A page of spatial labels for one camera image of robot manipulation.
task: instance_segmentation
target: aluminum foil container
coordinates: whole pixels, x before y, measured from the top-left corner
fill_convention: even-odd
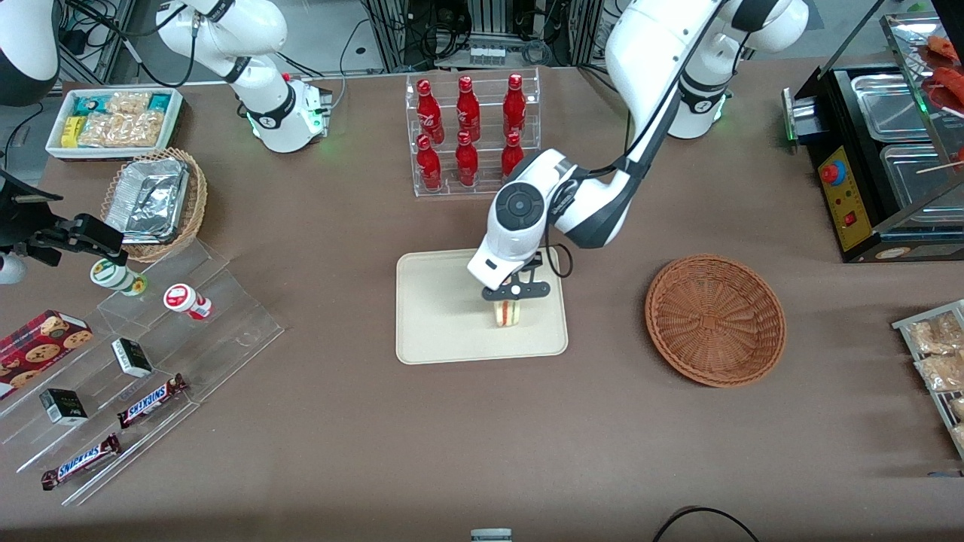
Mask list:
[[[124,244],[167,244],[177,237],[190,168],[176,158],[134,162],[120,173],[104,222]]]

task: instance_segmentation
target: empty wicker basket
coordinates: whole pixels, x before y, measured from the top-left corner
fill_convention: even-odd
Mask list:
[[[131,244],[123,246],[131,259],[143,263],[155,262],[167,253],[186,247],[191,239],[194,239],[198,234],[198,230],[201,229],[201,221],[204,219],[204,205],[207,203],[207,180],[204,177],[204,172],[198,166],[198,162],[181,149],[158,150],[134,158],[131,162],[124,164],[114,176],[113,182],[107,189],[104,203],[100,206],[100,220],[104,220],[107,217],[107,211],[111,208],[111,202],[114,200],[114,191],[117,189],[118,179],[121,178],[123,168],[134,162],[160,160],[162,158],[176,158],[184,162],[191,169],[191,174],[188,177],[187,194],[184,195],[184,205],[177,225],[177,237],[174,241],[166,245]]]
[[[645,313],[663,358],[717,388],[760,380],[786,344],[776,295],[749,267],[724,257],[703,254],[666,265],[650,285]]]

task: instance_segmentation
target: brown tabletop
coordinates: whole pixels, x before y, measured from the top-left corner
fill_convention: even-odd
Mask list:
[[[395,262],[476,247],[489,202],[414,197],[404,78],[351,80],[332,135],[294,154],[252,137],[229,87],[185,87],[179,145],[210,185],[201,238],[288,331],[80,507],[0,460],[0,539],[450,542],[505,526],[638,541],[691,504],[763,540],[960,539],[964,480],[924,477],[960,461],[889,324],[962,297],[962,267],[840,263],[806,154],[779,144],[779,92],[816,64],[742,65],[712,132],[666,141],[620,236],[574,251],[563,355],[443,366],[395,358]],[[608,163],[619,98],[574,69],[543,76],[545,145]],[[96,211],[117,167],[51,159],[41,187],[62,214]],[[787,350],[758,384],[694,384],[643,331],[656,271],[702,252],[783,303]],[[92,261],[32,263],[0,289],[0,331],[91,311]],[[698,535],[743,539],[690,517],[664,540]]]

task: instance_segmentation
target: red bottle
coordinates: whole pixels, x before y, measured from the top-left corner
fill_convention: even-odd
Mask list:
[[[418,162],[418,174],[422,177],[425,190],[442,190],[442,163],[439,162],[439,155],[432,149],[432,142],[427,135],[418,134],[415,143],[418,145],[415,161]]]
[[[455,149],[455,161],[459,164],[459,182],[467,188],[475,186],[479,173],[479,153],[472,144],[471,135],[459,132],[459,147]]]
[[[522,162],[522,147],[519,147],[519,132],[512,132],[505,138],[505,149],[502,150],[502,182],[508,178],[509,174]]]
[[[482,121],[479,113],[479,98],[472,90],[472,78],[463,75],[459,77],[459,101],[455,104],[459,114],[459,129],[465,130],[472,141],[482,137]]]
[[[432,85],[426,79],[419,79],[415,84],[418,89],[418,123],[422,133],[432,138],[432,143],[441,145],[445,141],[445,130],[442,128],[442,108],[432,96]]]
[[[513,131],[525,130],[525,95],[522,94],[522,76],[509,75],[509,92],[502,102],[502,131],[508,137]]]

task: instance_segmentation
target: snickers bar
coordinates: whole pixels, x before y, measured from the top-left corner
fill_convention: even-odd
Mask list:
[[[43,478],[40,479],[40,485],[43,486],[43,491],[50,491],[67,481],[71,476],[89,468],[90,465],[111,454],[121,454],[121,442],[118,441],[118,436],[114,433],[111,433],[107,439],[99,445],[67,461],[60,466],[60,469],[53,469],[43,473]]]
[[[147,413],[166,403],[171,397],[174,397],[175,393],[185,388],[187,388],[187,383],[184,382],[184,378],[180,373],[176,374],[174,378],[165,382],[163,386],[151,392],[150,395],[137,401],[129,409],[118,414],[120,428],[126,429],[130,427],[134,420],[141,416],[146,416]]]

